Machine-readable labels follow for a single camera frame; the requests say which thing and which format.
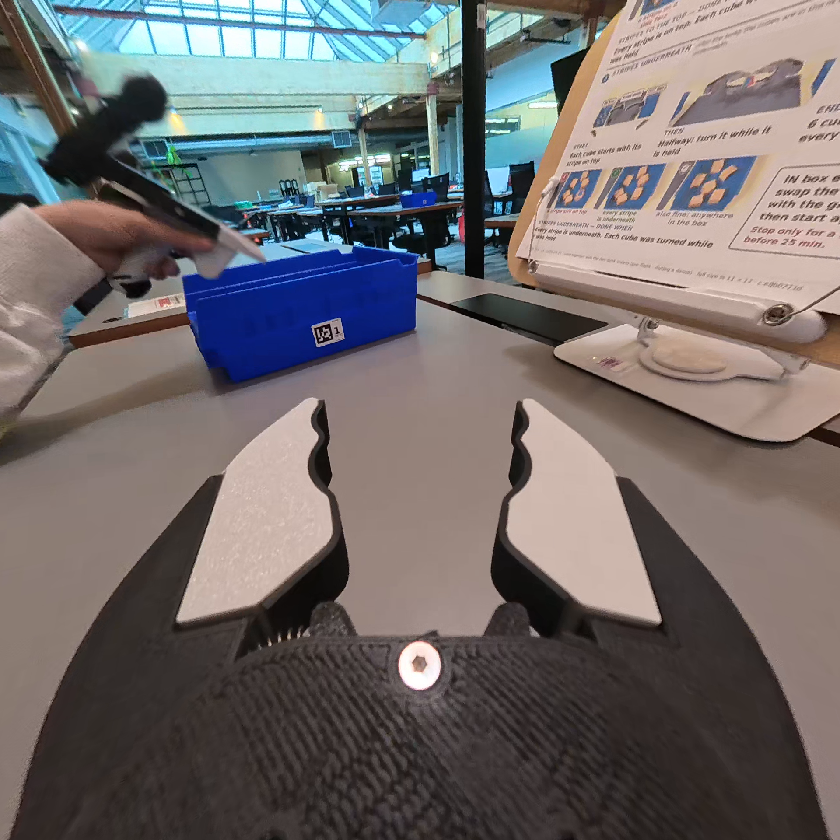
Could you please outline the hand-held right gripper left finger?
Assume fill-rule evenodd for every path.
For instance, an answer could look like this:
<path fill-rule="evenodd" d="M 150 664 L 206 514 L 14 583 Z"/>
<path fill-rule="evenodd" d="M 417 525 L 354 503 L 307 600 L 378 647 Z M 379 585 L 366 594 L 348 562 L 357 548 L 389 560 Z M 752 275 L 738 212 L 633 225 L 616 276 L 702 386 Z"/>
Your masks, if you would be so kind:
<path fill-rule="evenodd" d="M 331 492 L 329 420 L 309 397 L 227 466 L 185 587 L 178 625 L 274 614 L 302 625 L 350 576 Z"/>

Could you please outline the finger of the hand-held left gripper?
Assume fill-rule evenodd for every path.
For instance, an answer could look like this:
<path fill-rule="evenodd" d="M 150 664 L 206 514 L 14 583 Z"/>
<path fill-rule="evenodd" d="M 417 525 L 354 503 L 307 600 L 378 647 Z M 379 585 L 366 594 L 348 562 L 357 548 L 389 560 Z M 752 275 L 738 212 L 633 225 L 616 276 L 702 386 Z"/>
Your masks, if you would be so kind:
<path fill-rule="evenodd" d="M 196 272 L 206 279 L 216 279 L 230 265 L 237 255 L 249 257 L 259 263 L 266 263 L 267 257 L 254 239 L 226 226 L 217 231 L 215 246 L 194 256 Z"/>

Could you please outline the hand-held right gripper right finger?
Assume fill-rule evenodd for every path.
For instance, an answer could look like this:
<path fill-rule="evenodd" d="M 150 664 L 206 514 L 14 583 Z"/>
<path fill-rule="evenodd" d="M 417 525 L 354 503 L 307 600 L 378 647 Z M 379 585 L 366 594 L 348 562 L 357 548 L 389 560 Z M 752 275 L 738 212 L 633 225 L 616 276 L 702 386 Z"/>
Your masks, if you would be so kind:
<path fill-rule="evenodd" d="M 618 478 L 581 435 L 532 398 L 516 406 L 492 581 L 533 627 L 590 616 L 659 627 L 662 616 Z"/>

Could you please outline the blue bin with tag sticker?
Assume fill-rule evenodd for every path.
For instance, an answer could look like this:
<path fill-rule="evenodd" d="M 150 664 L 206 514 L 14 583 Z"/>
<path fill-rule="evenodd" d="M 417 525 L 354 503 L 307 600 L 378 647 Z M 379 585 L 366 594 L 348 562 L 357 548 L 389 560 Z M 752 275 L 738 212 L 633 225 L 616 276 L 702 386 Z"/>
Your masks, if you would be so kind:
<path fill-rule="evenodd" d="M 182 279 L 186 315 L 210 370 L 231 382 L 320 361 L 416 328 L 417 256 L 343 253 L 227 268 Z"/>

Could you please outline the person's left forearm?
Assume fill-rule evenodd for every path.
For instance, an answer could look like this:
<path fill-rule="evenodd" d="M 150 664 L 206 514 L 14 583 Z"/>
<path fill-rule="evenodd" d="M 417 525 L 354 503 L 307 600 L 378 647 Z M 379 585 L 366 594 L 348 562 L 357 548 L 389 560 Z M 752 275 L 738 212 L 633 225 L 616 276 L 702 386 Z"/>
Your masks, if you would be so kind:
<path fill-rule="evenodd" d="M 1 220 L 1 414 L 15 415 L 62 353 L 62 317 L 106 272 L 34 208 Z"/>

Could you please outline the person's left hand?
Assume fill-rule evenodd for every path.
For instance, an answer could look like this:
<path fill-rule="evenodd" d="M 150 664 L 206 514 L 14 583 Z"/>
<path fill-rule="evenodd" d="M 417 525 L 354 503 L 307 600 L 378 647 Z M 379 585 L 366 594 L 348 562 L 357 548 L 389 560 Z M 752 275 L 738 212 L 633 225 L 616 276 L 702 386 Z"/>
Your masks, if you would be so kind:
<path fill-rule="evenodd" d="M 107 273 L 115 273 L 126 258 L 143 249 L 162 249 L 147 261 L 150 277 L 174 277 L 179 269 L 172 257 L 194 256 L 215 248 L 213 240 L 172 227 L 122 206 L 85 200 L 37 206 L 33 212 Z"/>

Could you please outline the red-label paper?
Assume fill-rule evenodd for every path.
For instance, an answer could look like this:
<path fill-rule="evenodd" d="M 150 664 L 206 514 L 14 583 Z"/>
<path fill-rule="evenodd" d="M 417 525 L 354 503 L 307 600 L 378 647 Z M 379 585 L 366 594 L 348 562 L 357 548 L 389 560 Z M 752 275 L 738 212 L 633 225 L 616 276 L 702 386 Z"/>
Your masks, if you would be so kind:
<path fill-rule="evenodd" d="M 139 319 L 147 316 L 183 314 L 186 312 L 184 293 L 176 293 L 145 300 L 131 301 L 124 310 L 126 319 Z"/>

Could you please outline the row of wooden-top desks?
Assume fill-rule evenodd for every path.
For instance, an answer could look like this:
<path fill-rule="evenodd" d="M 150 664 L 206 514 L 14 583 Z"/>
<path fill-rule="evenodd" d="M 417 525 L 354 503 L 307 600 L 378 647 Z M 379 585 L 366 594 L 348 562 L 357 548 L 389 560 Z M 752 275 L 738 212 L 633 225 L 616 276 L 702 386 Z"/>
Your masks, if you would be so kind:
<path fill-rule="evenodd" d="M 448 218 L 463 209 L 463 201 L 428 203 L 425 194 L 412 194 L 419 198 L 417 205 L 403 206 L 401 203 L 384 205 L 376 196 L 359 201 L 339 200 L 316 207 L 287 206 L 269 211 L 254 211 L 247 215 L 255 224 L 266 223 L 274 237 L 283 242 L 302 238 L 300 225 L 306 221 L 320 226 L 325 241 L 329 241 L 329 227 L 338 222 L 340 235 L 346 245 L 353 245 L 356 230 L 367 230 L 373 236 L 375 247 L 386 249 L 391 231 L 399 223 L 419 223 L 422 228 L 423 249 L 432 270 L 438 268 L 436 252 L 445 247 L 444 233 L 448 231 Z"/>

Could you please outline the instruction board on wooden stand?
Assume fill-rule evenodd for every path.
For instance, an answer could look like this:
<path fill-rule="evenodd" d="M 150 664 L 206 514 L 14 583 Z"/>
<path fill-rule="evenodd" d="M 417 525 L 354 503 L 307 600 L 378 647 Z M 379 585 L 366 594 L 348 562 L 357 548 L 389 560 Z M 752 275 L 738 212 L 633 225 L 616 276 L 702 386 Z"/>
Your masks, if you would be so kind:
<path fill-rule="evenodd" d="M 563 107 L 511 241 L 511 269 L 537 288 L 618 310 L 620 325 L 568 342 L 555 351 L 560 361 L 730 434 L 792 442 L 838 415 L 838 288 L 796 308 L 519 255 L 616 23 Z"/>

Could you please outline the black pillar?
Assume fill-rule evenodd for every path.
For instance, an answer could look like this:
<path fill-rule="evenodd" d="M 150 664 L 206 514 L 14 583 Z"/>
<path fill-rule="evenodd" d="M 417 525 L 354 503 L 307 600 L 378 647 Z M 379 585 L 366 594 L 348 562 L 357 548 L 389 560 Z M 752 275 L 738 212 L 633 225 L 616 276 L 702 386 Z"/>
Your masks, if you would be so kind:
<path fill-rule="evenodd" d="M 487 4 L 463 1 L 461 22 L 465 273 L 482 279 L 485 275 Z"/>

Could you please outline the group of black office chairs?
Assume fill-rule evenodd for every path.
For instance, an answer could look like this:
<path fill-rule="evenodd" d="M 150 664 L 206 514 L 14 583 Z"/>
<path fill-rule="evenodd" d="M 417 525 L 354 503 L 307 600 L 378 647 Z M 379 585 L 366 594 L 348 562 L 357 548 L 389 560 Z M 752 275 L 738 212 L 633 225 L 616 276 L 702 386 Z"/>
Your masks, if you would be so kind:
<path fill-rule="evenodd" d="M 508 255 L 508 248 L 511 241 L 512 230 L 515 222 L 497 224 L 499 217 L 518 215 L 522 210 L 525 200 L 528 197 L 532 185 L 535 170 L 534 163 L 513 164 L 509 166 L 508 186 L 500 194 L 495 194 L 490 189 L 489 172 L 485 172 L 484 202 L 482 205 L 482 216 L 485 230 L 490 231 L 485 238 L 485 245 L 498 248 L 504 256 Z M 430 235 L 433 249 L 440 249 L 451 244 L 453 235 L 449 230 L 451 218 L 458 222 L 458 215 L 463 212 L 451 210 L 447 213 L 426 213 L 417 219 L 422 232 L 394 234 L 393 244 L 395 247 L 411 253 L 427 256 L 425 234 Z"/>

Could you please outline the printed instruction sheet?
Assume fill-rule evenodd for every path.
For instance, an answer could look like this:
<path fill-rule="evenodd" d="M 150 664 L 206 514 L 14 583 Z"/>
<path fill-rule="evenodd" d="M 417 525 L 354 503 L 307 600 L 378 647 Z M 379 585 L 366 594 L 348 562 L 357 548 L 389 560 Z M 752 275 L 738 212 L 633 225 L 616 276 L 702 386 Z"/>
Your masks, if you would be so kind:
<path fill-rule="evenodd" d="M 519 255 L 802 308 L 838 164 L 838 1 L 627 2 Z"/>

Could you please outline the black wall screen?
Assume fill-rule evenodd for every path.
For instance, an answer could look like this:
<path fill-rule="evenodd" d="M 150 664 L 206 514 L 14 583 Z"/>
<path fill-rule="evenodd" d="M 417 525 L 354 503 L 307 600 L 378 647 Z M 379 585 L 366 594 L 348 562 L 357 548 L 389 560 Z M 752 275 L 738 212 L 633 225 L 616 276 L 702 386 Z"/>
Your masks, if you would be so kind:
<path fill-rule="evenodd" d="M 550 65 L 553 93 L 556 101 L 556 111 L 559 116 L 563 110 L 564 104 L 570 96 L 574 80 L 583 64 L 583 61 L 590 51 L 590 47 L 585 47 L 573 54 L 555 60 Z"/>

